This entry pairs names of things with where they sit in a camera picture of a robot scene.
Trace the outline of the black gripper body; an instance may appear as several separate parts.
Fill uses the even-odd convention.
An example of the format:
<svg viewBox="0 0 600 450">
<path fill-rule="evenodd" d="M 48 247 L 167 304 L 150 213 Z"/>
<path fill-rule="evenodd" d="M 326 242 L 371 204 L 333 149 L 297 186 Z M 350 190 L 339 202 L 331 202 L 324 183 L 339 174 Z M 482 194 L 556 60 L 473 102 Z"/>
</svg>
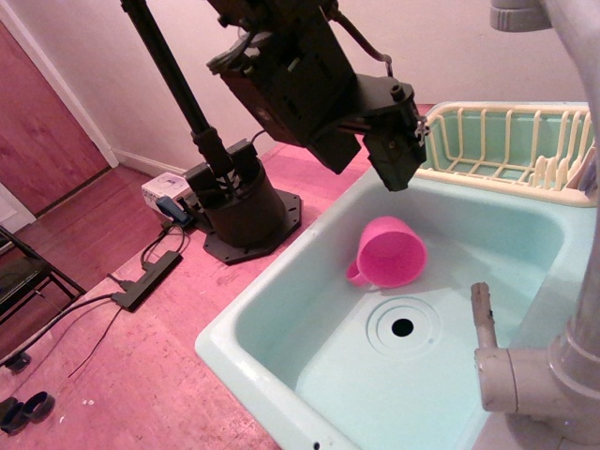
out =
<svg viewBox="0 0 600 450">
<path fill-rule="evenodd" d="M 245 33 L 208 64 L 273 139 L 317 155 L 327 139 L 369 133 L 413 100 L 413 88 L 392 75 L 356 74 L 330 19 L 322 11 L 222 11 L 222 26 Z"/>
</svg>

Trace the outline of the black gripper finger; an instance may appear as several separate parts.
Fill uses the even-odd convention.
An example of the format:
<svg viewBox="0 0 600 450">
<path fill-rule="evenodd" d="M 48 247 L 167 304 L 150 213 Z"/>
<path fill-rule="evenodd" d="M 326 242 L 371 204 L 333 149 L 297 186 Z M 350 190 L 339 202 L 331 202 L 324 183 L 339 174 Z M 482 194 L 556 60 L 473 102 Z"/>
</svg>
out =
<svg viewBox="0 0 600 450">
<path fill-rule="evenodd" d="M 389 191 L 408 188 L 416 171 L 426 161 L 422 129 L 376 123 L 364 136 L 368 159 Z"/>
<path fill-rule="evenodd" d="M 308 151 L 327 169 L 341 174 L 361 149 L 354 135 L 330 131 L 307 146 Z"/>
</svg>

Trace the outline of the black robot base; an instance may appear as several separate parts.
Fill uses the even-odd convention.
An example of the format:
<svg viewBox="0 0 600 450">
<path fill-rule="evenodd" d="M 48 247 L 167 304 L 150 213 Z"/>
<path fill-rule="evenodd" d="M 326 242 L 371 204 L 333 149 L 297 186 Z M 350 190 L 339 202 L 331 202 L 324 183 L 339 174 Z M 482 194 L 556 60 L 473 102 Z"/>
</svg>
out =
<svg viewBox="0 0 600 450">
<path fill-rule="evenodd" d="M 203 249 L 227 265 L 273 253 L 302 223 L 299 195 L 276 189 L 253 142 L 230 146 L 230 178 L 218 181 L 201 163 L 184 173 L 197 199 L 188 212 L 206 233 Z"/>
</svg>

